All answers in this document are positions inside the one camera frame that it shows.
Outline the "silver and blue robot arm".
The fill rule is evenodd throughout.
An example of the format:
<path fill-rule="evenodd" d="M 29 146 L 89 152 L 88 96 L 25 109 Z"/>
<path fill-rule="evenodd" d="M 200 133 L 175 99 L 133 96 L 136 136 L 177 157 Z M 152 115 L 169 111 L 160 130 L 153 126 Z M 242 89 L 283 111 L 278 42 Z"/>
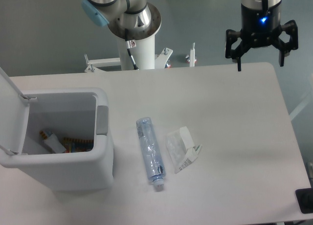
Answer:
<path fill-rule="evenodd" d="M 294 20 L 280 23 L 282 0 L 241 0 L 242 27 L 225 33 L 225 57 L 241 64 L 252 48 L 273 46 L 284 65 L 291 51 L 298 49 L 298 27 Z M 87 60 L 87 70 L 120 65 L 122 70 L 168 68 L 172 50 L 155 54 L 155 35 L 161 26 L 158 9 L 147 0 L 82 0 L 91 21 L 107 26 L 118 41 L 117 59 Z"/>

